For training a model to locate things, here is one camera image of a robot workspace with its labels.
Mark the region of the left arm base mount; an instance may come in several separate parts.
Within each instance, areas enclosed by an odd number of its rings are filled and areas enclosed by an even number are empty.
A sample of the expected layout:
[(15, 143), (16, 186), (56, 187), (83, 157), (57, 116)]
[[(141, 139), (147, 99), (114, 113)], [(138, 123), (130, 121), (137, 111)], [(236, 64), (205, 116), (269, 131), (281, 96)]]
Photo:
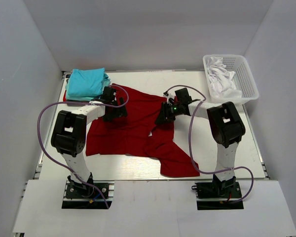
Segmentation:
[[(100, 181), (95, 182), (94, 186), (98, 187), (103, 193), (108, 207), (113, 201), (114, 182)], [(65, 191), (62, 201), (62, 209), (108, 209), (101, 194), (91, 188), (91, 190), (79, 190), (69, 181), (66, 182)]]

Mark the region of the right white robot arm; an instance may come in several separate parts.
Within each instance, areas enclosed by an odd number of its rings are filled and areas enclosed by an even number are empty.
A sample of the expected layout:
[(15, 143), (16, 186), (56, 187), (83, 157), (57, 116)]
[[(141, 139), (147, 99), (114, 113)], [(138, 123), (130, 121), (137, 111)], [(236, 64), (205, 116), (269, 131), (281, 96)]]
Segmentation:
[(189, 126), (189, 151), (191, 148), (191, 130), (195, 117), (209, 121), (213, 139), (217, 143), (217, 164), (213, 172), (202, 171), (202, 174), (212, 174), (213, 192), (219, 196), (226, 196), (235, 182), (234, 164), (237, 147), (245, 134), (245, 126), (232, 102), (214, 104), (205, 99), (192, 99), (186, 87), (175, 91), (175, 95), (168, 91), (163, 93), (166, 102), (161, 103), (159, 115), (155, 124), (174, 122), (176, 116), (191, 117)]

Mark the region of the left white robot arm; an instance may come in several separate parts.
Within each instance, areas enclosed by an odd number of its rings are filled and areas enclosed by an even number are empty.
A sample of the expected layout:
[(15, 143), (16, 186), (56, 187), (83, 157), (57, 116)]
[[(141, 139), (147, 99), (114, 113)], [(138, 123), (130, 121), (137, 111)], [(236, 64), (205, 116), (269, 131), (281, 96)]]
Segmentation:
[(98, 119), (107, 122), (127, 116), (128, 101), (122, 97), (117, 99), (118, 88), (106, 86), (99, 99), (71, 112), (62, 110), (56, 118), (51, 145), (64, 158), (71, 173), (69, 180), (78, 184), (77, 191), (83, 197), (94, 193), (92, 173), (82, 153), (86, 145), (87, 125)]

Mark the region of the dark red t-shirt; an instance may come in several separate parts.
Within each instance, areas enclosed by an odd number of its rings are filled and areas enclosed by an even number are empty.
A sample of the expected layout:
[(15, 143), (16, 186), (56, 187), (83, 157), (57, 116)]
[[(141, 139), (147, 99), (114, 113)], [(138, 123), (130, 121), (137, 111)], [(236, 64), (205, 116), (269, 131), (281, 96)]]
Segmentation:
[(160, 174), (171, 178), (197, 177), (198, 165), (174, 143), (174, 124), (156, 125), (166, 98), (122, 86), (116, 93), (128, 101), (126, 117), (92, 121), (86, 138), (86, 155), (132, 155), (156, 158)]

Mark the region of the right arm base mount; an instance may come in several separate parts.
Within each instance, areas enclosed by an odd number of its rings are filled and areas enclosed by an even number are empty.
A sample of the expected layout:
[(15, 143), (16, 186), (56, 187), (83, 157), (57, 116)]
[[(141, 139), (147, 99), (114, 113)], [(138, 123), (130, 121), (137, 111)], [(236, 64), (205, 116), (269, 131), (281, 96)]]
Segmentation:
[(233, 203), (242, 197), (238, 182), (219, 191), (212, 182), (198, 182), (191, 186), (196, 193), (197, 210), (241, 210), (243, 202)]

